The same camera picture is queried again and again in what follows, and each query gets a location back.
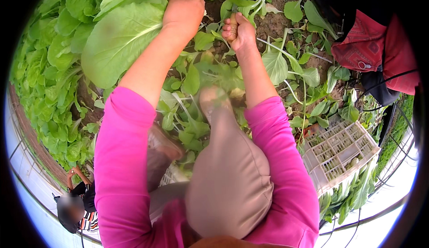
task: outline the pink sleeve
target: pink sleeve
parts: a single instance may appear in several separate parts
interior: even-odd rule
[[[153,244],[146,151],[154,118],[149,102],[123,87],[116,88],[105,104],[94,156],[95,207],[104,247]]]
[[[296,149],[281,98],[271,97],[246,110],[244,116],[254,143],[267,156],[274,183],[271,208],[246,239],[313,247],[319,233],[319,201]]]

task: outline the soil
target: soil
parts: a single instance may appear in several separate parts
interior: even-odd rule
[[[90,84],[89,88],[95,91],[99,96],[103,96],[103,90],[97,90],[97,87],[94,84]],[[83,78],[79,79],[78,89],[76,91],[78,102],[81,106],[86,105],[88,107],[88,112],[85,115],[85,118],[79,125],[79,128],[84,127],[88,123],[98,122],[101,117],[104,116],[104,110],[94,106],[94,100],[92,96],[88,93],[88,89],[86,87],[85,81]],[[72,112],[73,120],[77,120],[80,118],[79,112],[76,109],[76,106],[73,104],[70,111]]]
[[[207,15],[210,17],[204,17],[202,22],[210,24],[212,22],[219,22],[221,20],[221,16],[220,16],[220,8],[222,3],[225,0],[206,0],[206,6],[205,9],[207,11]],[[278,10],[283,10],[285,3],[287,2],[286,0],[272,0],[271,4],[273,6],[275,6]],[[266,40],[268,36],[270,36],[271,38],[282,38],[283,34],[284,34],[284,29],[285,27],[289,27],[289,28],[297,28],[302,26],[304,23],[296,23],[295,25],[292,25],[291,21],[288,20],[283,14],[278,13],[278,14],[274,14],[274,13],[267,13],[265,15],[265,17],[262,19],[260,18],[259,15],[255,16],[255,24],[257,26],[256,28],[256,37],[259,37],[263,40]],[[303,34],[303,39],[301,41],[301,45],[305,44],[305,37],[308,36],[308,32],[304,31]],[[286,38],[286,41],[291,40],[293,37],[293,35],[288,35]],[[312,42],[316,42],[318,40],[318,35],[317,34],[313,34],[312,36]],[[257,42],[257,46],[258,49],[260,50],[260,52],[264,52],[265,51],[265,44],[262,42]],[[214,54],[219,54],[220,57],[222,57],[222,54],[224,52],[228,51],[228,47],[225,45],[225,43],[223,41],[220,40],[216,40],[214,42]],[[193,52],[193,48],[192,46],[190,46],[189,50],[190,52]],[[328,55],[326,52],[321,52],[319,51],[317,53],[317,55],[324,57],[330,61],[333,61],[333,57]],[[315,67],[319,69],[319,74],[320,74],[320,83],[323,84],[326,79],[327,79],[327,71],[329,69],[329,67],[332,64],[323,60],[323,59],[319,59],[317,57],[310,57],[310,59],[308,60],[307,64],[303,65],[304,68],[309,68],[309,67]],[[179,74],[176,70],[170,70],[169,73],[167,74],[167,77],[169,76],[175,76],[177,78],[179,78]],[[344,93],[344,81],[338,81],[334,90],[332,91],[332,93],[330,93],[330,96],[335,99],[335,100],[340,100],[342,99],[343,93]],[[280,84],[279,87],[277,88],[277,90],[281,90],[283,88],[285,88],[286,85],[285,84]],[[93,85],[91,86],[91,89],[94,91],[97,91],[96,87],[94,87]],[[300,85],[297,90],[297,97],[299,100],[303,99],[303,87],[302,85]],[[91,110],[89,110],[89,112],[86,114],[86,117],[83,119],[81,126],[86,125],[89,122],[97,122],[100,120],[100,118],[103,116],[104,112],[102,109],[96,108],[94,107],[94,101],[92,100],[92,96],[90,94],[88,94],[86,85],[83,81],[83,79],[81,79],[79,81],[79,86],[78,86],[78,101],[81,102],[83,101],[89,108],[93,109],[94,112],[92,112]],[[283,91],[279,91],[279,95],[286,100],[286,97],[290,94],[290,91],[288,89],[283,90]],[[311,112],[311,110],[314,109],[314,107],[320,102],[322,101],[324,98],[319,99],[318,101],[316,101],[315,103],[313,103],[310,106],[306,107],[306,112]],[[237,102],[233,102],[234,105],[237,106],[242,106],[244,104],[245,101],[245,96],[243,98],[241,98],[241,100],[237,101]],[[339,107],[342,107],[344,105],[343,101],[339,101]],[[293,111],[303,111],[303,106],[300,105],[299,103],[294,103],[291,105],[292,110]],[[73,114],[73,119],[75,118],[79,118],[79,113],[77,112],[76,108],[73,106],[72,107],[72,114]],[[157,121],[161,121],[162,120],[162,115],[160,115],[159,117],[156,118]]]

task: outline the white plastic crate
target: white plastic crate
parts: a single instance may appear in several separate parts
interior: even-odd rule
[[[339,116],[330,118],[330,126],[305,138],[304,165],[313,180],[318,197],[355,174],[380,152],[377,143],[359,122]],[[359,162],[346,170],[354,158]]]
[[[161,187],[171,183],[184,181],[189,181],[189,178],[186,177],[176,165],[171,164],[162,177],[159,186]]]

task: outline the hand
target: hand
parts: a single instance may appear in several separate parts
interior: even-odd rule
[[[168,0],[163,30],[172,29],[183,40],[190,41],[198,31],[204,16],[204,0]]]
[[[231,47],[235,52],[240,51],[240,49],[247,49],[248,47],[256,47],[256,37],[255,37],[255,27],[243,16],[242,13],[238,12],[236,14],[236,21],[238,24],[237,28],[237,38],[231,42]],[[222,37],[226,39],[231,35],[231,19],[225,20],[225,25],[223,26]]]
[[[72,168],[72,170],[75,172],[75,173],[77,173],[78,174],[78,176],[81,176],[82,175],[82,170],[80,170],[80,168],[79,168],[79,166],[74,166],[73,168]]]
[[[69,170],[69,173],[67,174],[67,178],[71,179],[73,175],[77,174],[76,171],[74,170],[74,167],[72,169]]]

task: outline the right hand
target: right hand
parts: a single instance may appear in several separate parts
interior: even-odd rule
[[[74,170],[74,167],[69,170],[69,173],[67,174],[67,178],[72,178],[73,175],[77,174],[77,172]]]
[[[256,47],[255,27],[240,12],[236,14],[236,21],[238,24],[237,38],[231,42],[233,50],[238,52],[239,50],[246,49],[248,47]],[[222,27],[222,37],[224,39],[231,35],[230,23],[231,19],[228,18],[225,20],[225,25]]]

